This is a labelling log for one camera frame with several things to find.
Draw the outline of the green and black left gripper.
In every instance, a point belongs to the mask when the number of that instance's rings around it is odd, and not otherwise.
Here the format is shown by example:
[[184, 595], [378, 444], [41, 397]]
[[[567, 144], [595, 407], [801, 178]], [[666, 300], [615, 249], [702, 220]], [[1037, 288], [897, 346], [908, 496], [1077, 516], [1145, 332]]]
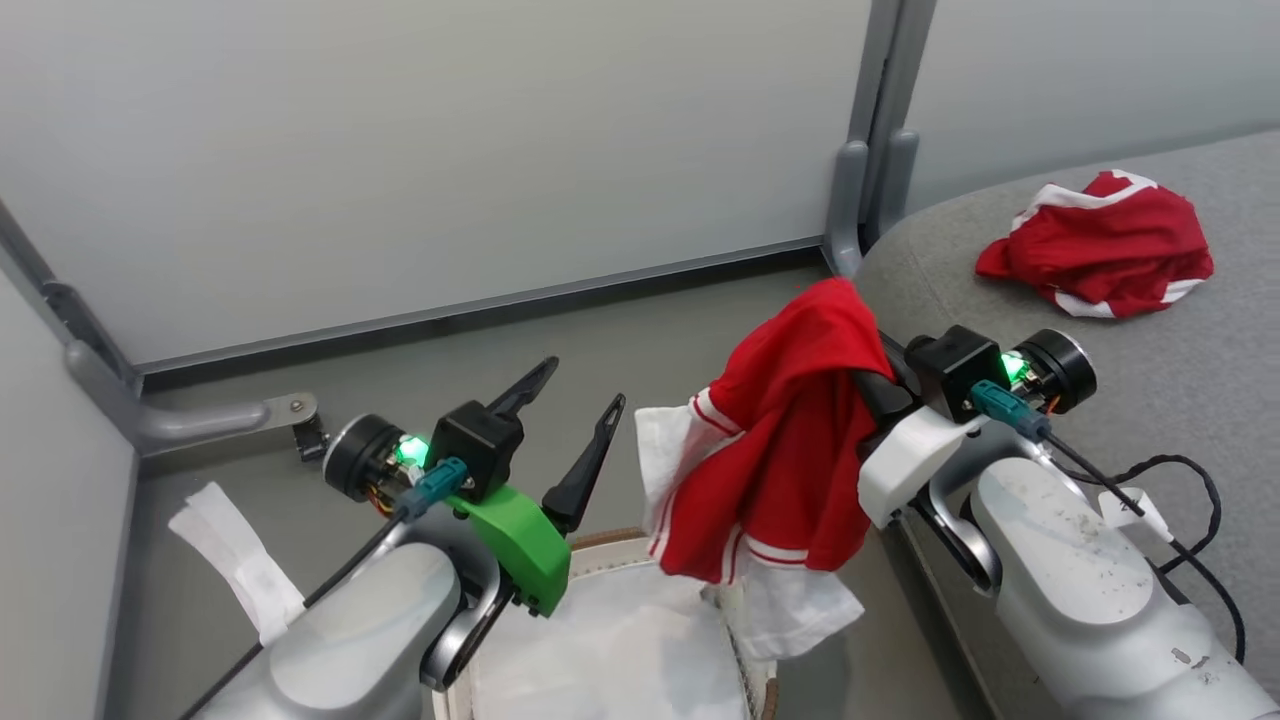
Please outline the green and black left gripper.
[[[558, 365], [557, 356], [544, 357], [486, 405], [488, 416], [516, 421]], [[509, 575], [515, 594], [541, 616], [552, 616], [567, 591], [571, 550], [562, 534], [575, 533], [582, 523], [625, 407], [626, 396], [616, 395], [571, 469], [544, 493], [541, 506], [508, 486], [479, 502], [458, 495], [448, 498], [448, 506], [470, 519], [480, 541]]]

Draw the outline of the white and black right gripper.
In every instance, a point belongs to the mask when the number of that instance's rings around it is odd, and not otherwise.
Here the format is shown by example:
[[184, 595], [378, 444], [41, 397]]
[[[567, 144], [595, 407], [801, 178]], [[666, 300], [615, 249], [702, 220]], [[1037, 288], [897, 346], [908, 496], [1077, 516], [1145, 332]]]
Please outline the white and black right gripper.
[[908, 387], [874, 372], [855, 370], [852, 382], [874, 432], [893, 427], [861, 462], [858, 478], [861, 510], [883, 530], [988, 418], [956, 423], [931, 407], [916, 410]]

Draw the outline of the red and white jersey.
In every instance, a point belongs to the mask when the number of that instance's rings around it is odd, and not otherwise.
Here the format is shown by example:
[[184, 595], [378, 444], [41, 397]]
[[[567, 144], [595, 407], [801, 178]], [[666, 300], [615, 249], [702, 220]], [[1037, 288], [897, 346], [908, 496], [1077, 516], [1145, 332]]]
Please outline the red and white jersey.
[[892, 375], [870, 309], [829, 278], [686, 404], [634, 414], [649, 555], [672, 577], [740, 588], [753, 659], [797, 657], [863, 615], [837, 578], [870, 528], [858, 446], [876, 421], [858, 372]]

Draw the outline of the red and white shirt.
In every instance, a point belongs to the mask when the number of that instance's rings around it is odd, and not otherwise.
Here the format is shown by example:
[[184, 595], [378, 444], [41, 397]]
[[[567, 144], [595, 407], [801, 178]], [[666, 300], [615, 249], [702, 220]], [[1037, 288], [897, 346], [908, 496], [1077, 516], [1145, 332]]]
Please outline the red and white shirt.
[[1044, 184], [975, 274], [1018, 282], [1071, 316], [1158, 313], [1215, 273], [1193, 204], [1143, 176], [1102, 170], [1083, 190]]

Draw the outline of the grey fabric sofa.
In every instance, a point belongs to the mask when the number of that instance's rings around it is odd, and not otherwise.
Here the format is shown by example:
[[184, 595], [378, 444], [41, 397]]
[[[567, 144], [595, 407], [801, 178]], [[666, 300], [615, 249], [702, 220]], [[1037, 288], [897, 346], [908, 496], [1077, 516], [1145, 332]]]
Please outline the grey fabric sofa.
[[[1194, 206], [1215, 263], [1201, 287], [1161, 313], [1111, 322], [975, 275], [980, 251], [1044, 184], [1082, 190], [1108, 169]], [[1079, 342], [1100, 388], [1053, 428], [1106, 471], [1179, 454], [1215, 479], [1224, 519], [1201, 557], [1242, 610], [1245, 667], [1280, 702], [1280, 129], [1076, 163], [913, 211], [876, 242], [855, 282], [899, 342], [956, 324], [1004, 347], [1043, 328]]]

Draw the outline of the black caster wheel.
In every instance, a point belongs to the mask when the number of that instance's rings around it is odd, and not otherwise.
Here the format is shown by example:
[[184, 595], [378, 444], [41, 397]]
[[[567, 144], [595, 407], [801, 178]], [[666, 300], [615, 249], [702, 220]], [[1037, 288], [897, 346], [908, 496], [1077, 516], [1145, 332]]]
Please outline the black caster wheel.
[[329, 450], [329, 438], [319, 414], [291, 427], [301, 462], [321, 462]]

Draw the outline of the white tape strip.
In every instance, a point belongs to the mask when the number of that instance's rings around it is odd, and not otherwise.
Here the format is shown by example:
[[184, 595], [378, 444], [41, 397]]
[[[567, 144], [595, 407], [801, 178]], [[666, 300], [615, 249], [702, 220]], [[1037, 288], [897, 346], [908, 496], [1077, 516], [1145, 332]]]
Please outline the white tape strip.
[[186, 498], [168, 528], [227, 582], [269, 647], [305, 610], [305, 598], [239, 509], [215, 482]]

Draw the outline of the grey metal partition foot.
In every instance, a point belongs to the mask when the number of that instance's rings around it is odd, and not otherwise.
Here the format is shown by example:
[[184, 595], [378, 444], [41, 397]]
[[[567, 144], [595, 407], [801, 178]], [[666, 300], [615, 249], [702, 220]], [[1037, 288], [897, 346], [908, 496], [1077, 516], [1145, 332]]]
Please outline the grey metal partition foot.
[[64, 347], [64, 365], [99, 411], [143, 457], [288, 428], [319, 414], [311, 393], [170, 410], [145, 404], [83, 341]]

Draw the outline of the grey partition bottom rail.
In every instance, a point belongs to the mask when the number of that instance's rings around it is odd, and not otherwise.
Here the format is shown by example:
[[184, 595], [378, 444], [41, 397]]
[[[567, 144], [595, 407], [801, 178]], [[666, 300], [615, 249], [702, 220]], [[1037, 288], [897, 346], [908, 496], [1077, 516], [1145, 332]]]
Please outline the grey partition bottom rail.
[[145, 396], [611, 304], [824, 265], [822, 237], [237, 345], [140, 366]]

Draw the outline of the grey partition post foot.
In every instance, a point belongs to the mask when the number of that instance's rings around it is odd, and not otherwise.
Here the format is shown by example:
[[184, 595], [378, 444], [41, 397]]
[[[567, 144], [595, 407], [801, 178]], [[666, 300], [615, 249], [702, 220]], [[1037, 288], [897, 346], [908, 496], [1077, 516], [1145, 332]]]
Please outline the grey partition post foot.
[[879, 187], [876, 237], [890, 232], [908, 214], [908, 197], [920, 136], [914, 129], [896, 129], [884, 151], [883, 177]]
[[840, 147], [829, 187], [822, 249], [835, 275], [854, 278], [863, 260], [859, 240], [863, 186], [869, 149], [863, 141]]

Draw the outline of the grey partition corner post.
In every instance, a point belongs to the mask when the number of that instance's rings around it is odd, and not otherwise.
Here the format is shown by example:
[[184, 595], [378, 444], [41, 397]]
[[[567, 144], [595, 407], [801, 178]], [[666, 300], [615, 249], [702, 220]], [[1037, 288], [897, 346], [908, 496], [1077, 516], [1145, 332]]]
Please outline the grey partition corner post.
[[937, 5], [938, 0], [870, 0], [849, 127], [849, 138], [869, 149], [859, 225], [861, 251], [879, 240], [874, 223], [884, 151], [896, 129], [909, 129], [908, 111]]
[[115, 377], [136, 389], [140, 378], [137, 370], [79, 291], [56, 277], [1, 199], [0, 249], [17, 264], [20, 274], [35, 287], [70, 336], [84, 341]]

